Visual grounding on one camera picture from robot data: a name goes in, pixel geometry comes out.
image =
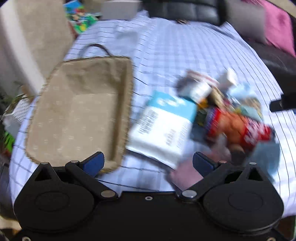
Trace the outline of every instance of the pile of items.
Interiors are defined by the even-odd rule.
[[[275,131],[263,123],[256,93],[248,84],[238,84],[232,69],[218,80],[188,70],[176,88],[178,96],[154,92],[126,147],[176,169],[172,179],[187,168],[180,163],[193,124],[205,129],[203,139],[212,150],[206,155],[216,162],[231,161],[232,150],[246,157],[258,143],[274,143]]]

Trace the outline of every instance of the white and blue package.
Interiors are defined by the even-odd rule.
[[[155,91],[129,131],[126,148],[176,169],[196,111],[192,101]]]

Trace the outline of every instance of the fabric-lined basket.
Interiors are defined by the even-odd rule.
[[[131,60],[110,55],[102,45],[89,46],[108,56],[62,62],[41,93],[26,139],[26,153],[35,163],[63,166],[102,151],[103,171],[121,164],[133,91]]]

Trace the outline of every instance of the pink pillow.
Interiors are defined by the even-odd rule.
[[[273,45],[296,57],[292,22],[288,13],[266,0],[243,0],[262,5],[266,11],[265,35],[268,45]]]

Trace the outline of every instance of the teal package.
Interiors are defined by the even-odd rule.
[[[193,101],[177,96],[171,96],[159,91],[154,91],[148,106],[159,108],[174,115],[178,115],[188,119],[192,123],[195,119],[197,111],[197,106]]]

